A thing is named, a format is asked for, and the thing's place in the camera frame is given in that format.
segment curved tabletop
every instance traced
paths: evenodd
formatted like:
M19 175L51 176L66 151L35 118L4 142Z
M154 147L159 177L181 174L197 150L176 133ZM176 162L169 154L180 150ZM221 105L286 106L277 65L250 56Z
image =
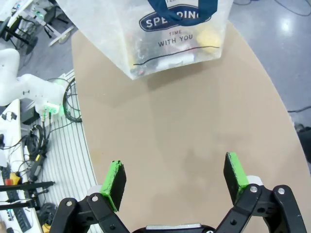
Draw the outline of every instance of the curved tabletop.
M119 217L147 224L217 227L232 207L223 176L235 151L248 175L272 189L289 185L311 231L310 173L269 76L232 24L220 59L126 77L81 32L72 38L87 144L98 183L124 163ZM253 217L245 232L267 232Z

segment blue bag handle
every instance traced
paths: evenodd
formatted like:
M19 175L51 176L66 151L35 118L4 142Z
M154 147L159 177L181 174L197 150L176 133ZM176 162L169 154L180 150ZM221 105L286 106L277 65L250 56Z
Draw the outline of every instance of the blue bag handle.
M205 22L217 11L218 6L218 0L199 0L199 17L184 19L167 8L166 0L148 0L148 2L159 16L165 18L167 21L175 22L181 26L193 26Z

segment wooden table surface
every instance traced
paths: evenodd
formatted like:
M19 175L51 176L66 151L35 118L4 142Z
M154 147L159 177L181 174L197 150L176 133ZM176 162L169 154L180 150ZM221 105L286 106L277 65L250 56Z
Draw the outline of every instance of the wooden table surface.
M299 140L269 76L232 24L220 59L130 80L81 32L72 38L87 144L98 183L112 160L127 184L119 217L217 227L232 207L223 176L235 151L265 186L289 185L308 231L311 183ZM245 232L267 232L253 217Z

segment plastic bag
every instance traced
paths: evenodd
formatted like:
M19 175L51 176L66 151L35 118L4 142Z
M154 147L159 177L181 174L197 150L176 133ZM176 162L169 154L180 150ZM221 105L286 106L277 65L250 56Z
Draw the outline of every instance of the plastic bag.
M221 56L233 0L58 0L131 79Z

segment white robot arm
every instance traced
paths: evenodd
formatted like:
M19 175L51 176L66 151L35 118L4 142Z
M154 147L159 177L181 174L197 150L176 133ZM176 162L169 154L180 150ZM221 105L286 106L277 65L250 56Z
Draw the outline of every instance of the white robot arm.
M39 114L44 111L47 104L61 106L64 87L32 74L17 77L19 59L19 52L14 49L0 50L0 106L23 98L33 100L35 110Z

